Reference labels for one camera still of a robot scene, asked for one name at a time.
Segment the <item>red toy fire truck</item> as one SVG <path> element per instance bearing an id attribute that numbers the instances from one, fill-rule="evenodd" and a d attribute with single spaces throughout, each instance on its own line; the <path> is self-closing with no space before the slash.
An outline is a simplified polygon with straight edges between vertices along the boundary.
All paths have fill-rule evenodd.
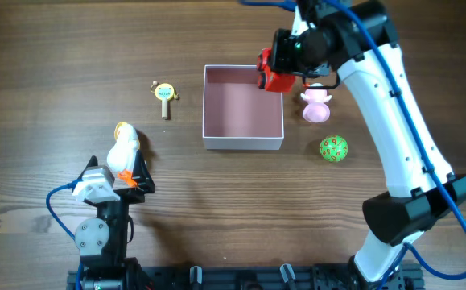
<path id="1" fill-rule="evenodd" d="M 258 88 L 274 93 L 289 93 L 295 83 L 295 76 L 273 71 L 269 66 L 270 54 L 271 49 L 264 48 L 258 55 Z"/>

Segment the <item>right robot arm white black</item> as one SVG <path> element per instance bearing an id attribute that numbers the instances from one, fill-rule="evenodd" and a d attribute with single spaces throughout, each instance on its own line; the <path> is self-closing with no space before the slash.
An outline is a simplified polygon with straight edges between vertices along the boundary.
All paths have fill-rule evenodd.
<path id="1" fill-rule="evenodd" d="M 376 145 L 387 190 L 363 203 L 369 233 L 334 280 L 347 289 L 414 289 L 402 259 L 439 219 L 460 204 L 466 174 L 455 174 L 437 149 L 406 78 L 398 33 L 379 1 L 282 1 L 295 15 L 258 57 L 261 89 L 287 92 L 300 77 L 336 73 L 357 102 Z M 466 271 L 460 273 L 466 279 Z"/>

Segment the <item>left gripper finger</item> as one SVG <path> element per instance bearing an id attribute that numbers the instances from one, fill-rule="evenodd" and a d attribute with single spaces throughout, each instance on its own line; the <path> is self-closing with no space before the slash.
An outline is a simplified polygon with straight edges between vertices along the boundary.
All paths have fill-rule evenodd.
<path id="1" fill-rule="evenodd" d="M 136 151 L 131 180 L 139 189 L 152 189 L 152 178 L 141 151 Z"/>
<path id="2" fill-rule="evenodd" d="M 80 173 L 80 175 L 76 178 L 76 181 L 81 181 L 82 180 L 82 177 L 83 175 L 85 174 L 85 171 L 89 168 L 92 168 L 92 167 L 96 167 L 98 165 L 98 159 L 95 155 L 92 155 L 88 161 L 88 163 L 86 164 L 85 168 L 82 170 L 82 172 Z"/>

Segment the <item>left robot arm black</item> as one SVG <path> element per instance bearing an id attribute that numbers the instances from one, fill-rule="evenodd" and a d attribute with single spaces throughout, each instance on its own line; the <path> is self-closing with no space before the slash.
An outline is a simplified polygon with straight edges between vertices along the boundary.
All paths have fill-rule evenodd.
<path id="1" fill-rule="evenodd" d="M 129 207 L 143 203 L 155 183 L 140 151 L 134 153 L 132 182 L 128 188 L 114 189 L 109 167 L 99 165 L 93 156 L 80 174 L 72 193 L 97 209 L 74 234 L 80 266 L 74 275 L 75 289 L 153 289 L 152 278 L 135 257 L 126 254 L 134 237 L 134 222 Z"/>

